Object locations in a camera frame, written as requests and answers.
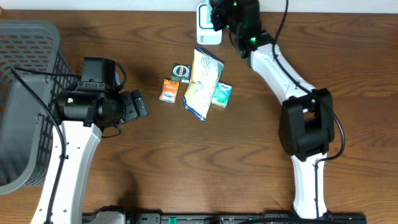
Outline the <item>green tissue pack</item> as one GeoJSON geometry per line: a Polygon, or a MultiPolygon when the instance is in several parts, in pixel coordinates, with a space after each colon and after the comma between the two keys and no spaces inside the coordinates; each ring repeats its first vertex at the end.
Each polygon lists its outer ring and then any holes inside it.
{"type": "Polygon", "coordinates": [[[227,107],[233,87],[231,85],[219,82],[214,92],[211,103],[222,108],[227,107]]]}

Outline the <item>green wet wipes pack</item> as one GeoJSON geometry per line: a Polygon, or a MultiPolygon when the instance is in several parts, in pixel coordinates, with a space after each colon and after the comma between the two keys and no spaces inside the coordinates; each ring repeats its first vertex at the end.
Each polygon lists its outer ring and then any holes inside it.
{"type": "Polygon", "coordinates": [[[211,1],[210,1],[210,0],[205,0],[205,4],[206,4],[206,6],[207,6],[207,10],[206,10],[206,22],[207,22],[208,24],[211,24],[211,23],[212,23],[211,15],[212,15],[212,10],[213,10],[213,8],[212,8],[212,6],[211,6],[211,1]]]}

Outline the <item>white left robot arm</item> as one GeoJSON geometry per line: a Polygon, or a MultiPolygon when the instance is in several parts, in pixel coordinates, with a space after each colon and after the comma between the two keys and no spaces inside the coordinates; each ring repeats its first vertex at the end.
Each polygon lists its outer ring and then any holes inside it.
{"type": "Polygon", "coordinates": [[[103,131],[147,116],[140,90],[62,91],[50,163],[32,223],[82,223],[90,166],[103,131]]]}

